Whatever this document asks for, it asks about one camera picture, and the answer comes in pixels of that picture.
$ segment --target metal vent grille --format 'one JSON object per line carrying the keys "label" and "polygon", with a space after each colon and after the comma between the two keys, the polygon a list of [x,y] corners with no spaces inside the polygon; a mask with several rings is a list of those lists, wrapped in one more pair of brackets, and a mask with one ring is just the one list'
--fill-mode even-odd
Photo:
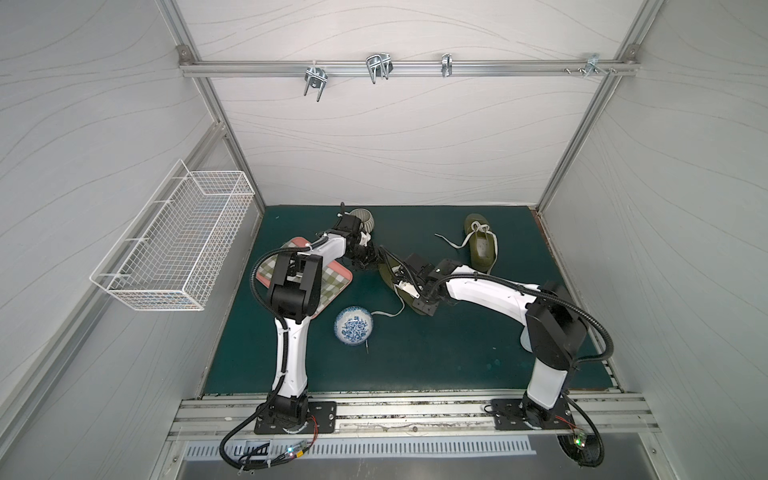
{"label": "metal vent grille", "polygon": [[[269,457],[285,452],[298,439],[233,440],[227,453],[243,453],[270,444]],[[476,435],[418,438],[318,439],[304,458],[460,458],[535,455],[527,435]],[[254,458],[266,455],[254,455]],[[188,461],[218,460],[219,442],[193,441],[187,445]]]}

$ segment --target black cable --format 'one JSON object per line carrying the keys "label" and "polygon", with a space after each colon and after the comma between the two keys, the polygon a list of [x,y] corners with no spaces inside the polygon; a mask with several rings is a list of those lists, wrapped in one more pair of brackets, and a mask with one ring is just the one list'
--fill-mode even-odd
{"label": "black cable", "polygon": [[[319,246],[325,243],[323,239],[318,240],[315,242],[315,246]],[[240,457],[239,460],[232,459],[228,454],[227,450],[225,450],[224,446],[229,442],[229,440],[235,436],[240,430],[244,429],[246,425],[251,423],[253,420],[256,419],[259,415],[262,414],[262,412],[269,408],[269,406],[274,401],[275,397],[277,396],[277,393],[280,391],[280,388],[283,386],[283,382],[285,381],[285,373],[288,369],[288,322],[286,322],[285,318],[280,315],[279,312],[277,312],[276,309],[274,309],[259,293],[259,290],[256,288],[256,283],[258,282],[257,274],[259,273],[259,267],[262,263],[264,263],[268,258],[272,257],[273,255],[277,255],[280,253],[297,253],[297,252],[306,252],[309,251],[312,247],[281,247],[275,250],[271,250],[264,255],[262,255],[257,261],[256,265],[253,266],[253,270],[250,272],[250,292],[253,294],[253,298],[256,299],[256,301],[259,303],[259,305],[263,306],[267,311],[272,313],[275,316],[275,319],[280,322],[280,326],[283,327],[283,359],[282,359],[282,365],[280,366],[280,371],[282,375],[277,380],[277,385],[275,388],[270,392],[270,394],[266,397],[266,401],[259,405],[256,408],[256,411],[253,412],[247,419],[243,420],[238,426],[233,428],[229,433],[227,433],[223,439],[221,439],[221,443],[219,443],[219,455],[221,458],[228,464],[231,465],[234,468],[237,469],[243,469],[243,470],[257,470],[260,468],[267,468],[270,465],[281,465],[283,463],[289,462],[292,458],[286,459],[286,460],[279,460],[278,458],[275,458],[275,460],[269,462],[267,464],[266,461],[258,461],[258,462],[241,462],[244,458],[250,459],[249,455],[245,455],[243,457]]]}
{"label": "black cable", "polygon": [[246,425],[251,423],[253,420],[256,419],[257,416],[261,415],[262,412],[274,401],[275,397],[277,396],[277,393],[280,391],[280,388],[283,386],[283,381],[285,381],[285,375],[281,375],[280,379],[277,380],[277,386],[270,392],[270,394],[266,397],[266,401],[259,405],[256,408],[256,411],[253,412],[247,419],[243,420],[238,426],[230,430],[229,433],[227,433],[223,439],[221,439],[221,443],[219,443],[219,456],[230,466],[243,470],[258,470],[260,468],[266,468],[266,462],[263,461],[264,465],[261,465],[260,463],[241,463],[238,460],[234,460],[232,457],[227,454],[227,450],[224,448],[224,446],[227,444],[227,442],[230,441],[232,437],[234,437],[240,430],[244,429]]}
{"label": "black cable", "polygon": [[[408,276],[408,281],[413,285],[413,288],[415,288],[418,291],[422,290],[422,288],[416,282],[416,278],[413,276],[413,272],[411,271],[411,268],[408,265],[406,265],[405,262],[400,260],[397,257],[397,255],[395,255],[394,253],[387,250],[386,247],[384,247],[383,245],[379,245],[379,250],[381,250],[385,255],[391,257],[394,261],[400,264],[401,268],[406,272],[406,275]],[[392,275],[392,285],[394,284],[395,284],[395,276]]]}
{"label": "black cable", "polygon": [[576,411],[581,414],[581,416],[584,417],[584,420],[586,420],[587,423],[589,424],[589,428],[591,428],[592,432],[594,432],[594,436],[598,439],[598,447],[600,447],[600,453],[598,453],[598,458],[596,460],[594,460],[593,462],[579,462],[577,460],[579,466],[581,467],[599,466],[603,462],[603,459],[605,459],[605,445],[603,445],[603,437],[600,436],[600,432],[598,432],[598,428],[594,426],[594,423],[592,422],[592,419],[589,418],[589,415],[587,415],[587,413],[579,405],[577,405],[576,402],[571,400],[571,397],[563,393],[563,398],[565,399],[566,402],[570,403],[576,409]]}
{"label": "black cable", "polygon": [[519,285],[515,282],[511,282],[509,280],[505,280],[503,278],[499,278],[497,276],[488,275],[486,273],[452,273],[450,275],[446,275],[437,282],[435,282],[435,285],[432,286],[432,289],[427,293],[426,298],[428,300],[431,300],[435,297],[435,294],[437,293],[437,289],[442,285],[443,283],[453,280],[453,279],[459,279],[459,278],[467,278],[467,279],[473,279],[473,280],[488,280],[494,283],[498,283],[503,286],[508,286],[509,288],[513,290],[517,290],[520,293],[524,293],[525,295],[531,295],[536,296],[538,298],[542,298],[545,300],[549,300],[553,303],[557,303],[558,305],[562,305],[567,309],[570,309],[574,312],[576,312],[579,316],[583,317],[587,322],[594,327],[595,330],[600,334],[600,337],[602,337],[603,342],[605,343],[605,350],[603,350],[603,353],[599,355],[589,355],[589,356],[583,356],[581,358],[577,358],[574,360],[574,367],[578,366],[581,363],[586,362],[600,362],[602,360],[608,360],[611,355],[614,354],[614,341],[611,338],[611,335],[608,333],[608,331],[605,329],[604,326],[598,322],[596,318],[594,318],[592,315],[590,315],[589,312],[586,310],[580,308],[577,305],[574,305],[571,302],[568,302],[567,300],[563,300],[559,296],[552,295],[550,293],[546,292],[539,292],[538,290],[531,290],[529,288],[526,288],[522,285]]}

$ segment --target white shoelace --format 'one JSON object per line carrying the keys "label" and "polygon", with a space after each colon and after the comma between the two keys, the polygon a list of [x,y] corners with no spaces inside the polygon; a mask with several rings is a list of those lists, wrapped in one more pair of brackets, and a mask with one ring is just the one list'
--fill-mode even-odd
{"label": "white shoelace", "polygon": [[453,247],[453,248],[455,248],[457,250],[459,248],[464,248],[464,245],[466,245],[467,242],[469,242],[469,237],[471,237],[472,235],[474,235],[476,233],[485,233],[485,234],[488,234],[491,237],[493,237],[494,259],[493,259],[493,263],[491,264],[491,268],[489,268],[488,272],[486,272],[486,273],[490,273],[491,269],[496,264],[496,260],[498,260],[498,238],[496,238],[496,234],[495,233],[491,232],[491,227],[488,224],[486,224],[486,223],[480,223],[477,220],[475,220],[474,222],[472,222],[471,227],[472,227],[472,231],[467,233],[467,236],[465,237],[465,239],[464,239],[464,241],[462,242],[461,245],[456,245],[451,240],[448,240],[447,238],[445,238],[443,235],[440,235],[439,233],[435,233],[435,235],[437,237],[442,238],[446,242],[448,242],[451,247]]}
{"label": "white shoelace", "polygon": [[371,312],[371,316],[374,316],[374,315],[384,315],[384,316],[392,317],[392,316],[398,316],[400,313],[402,313],[402,311],[406,307],[406,303],[402,300],[402,297],[400,296],[400,293],[398,293],[397,286],[395,287],[395,295],[397,295],[397,298],[400,299],[400,303],[402,304],[402,306],[400,307],[400,311],[399,312],[397,312],[397,313],[387,313],[387,312],[381,312],[381,311],[377,310],[375,312]]}

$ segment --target white wall panel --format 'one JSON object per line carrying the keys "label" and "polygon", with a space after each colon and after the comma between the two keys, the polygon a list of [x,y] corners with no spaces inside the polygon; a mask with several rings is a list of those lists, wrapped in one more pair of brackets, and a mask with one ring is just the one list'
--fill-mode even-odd
{"label": "white wall panel", "polygon": [[[213,157],[205,168],[215,163]],[[232,166],[230,158],[225,167]],[[203,380],[253,246],[257,217],[251,204],[204,311],[134,312],[110,304],[9,452],[0,478],[149,477],[179,401],[194,397]]]}
{"label": "white wall panel", "polygon": [[683,478],[766,477],[767,25],[670,0],[545,211]]}
{"label": "white wall panel", "polygon": [[178,0],[204,60],[613,57],[641,0]]}
{"label": "white wall panel", "polygon": [[0,404],[211,117],[151,0],[0,5]]}
{"label": "white wall panel", "polygon": [[535,204],[593,78],[214,81],[268,204]]}

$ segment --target metal hook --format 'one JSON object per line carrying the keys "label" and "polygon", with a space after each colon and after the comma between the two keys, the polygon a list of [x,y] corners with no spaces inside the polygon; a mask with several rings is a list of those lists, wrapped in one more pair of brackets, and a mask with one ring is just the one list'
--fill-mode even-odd
{"label": "metal hook", "polygon": [[446,53],[442,56],[442,76],[450,77],[453,74],[453,56]]}
{"label": "metal hook", "polygon": [[600,59],[600,55],[596,53],[592,54],[592,56],[587,59],[587,64],[584,66],[584,68],[579,69],[579,71],[581,72],[582,75],[584,75],[585,78],[593,73],[600,73],[603,75],[608,75],[610,73],[607,70],[604,70],[603,68],[598,67],[599,59]]}
{"label": "metal hook", "polygon": [[309,67],[304,73],[304,80],[306,80],[306,87],[304,87],[304,96],[310,91],[310,87],[319,88],[317,92],[317,101],[320,101],[320,95],[323,94],[323,89],[328,83],[328,75],[326,71],[319,67]]}
{"label": "metal hook", "polygon": [[376,75],[381,71],[381,76],[389,80],[389,72],[392,71],[392,58],[388,53],[376,53],[366,58],[366,67],[371,81],[376,84]]}

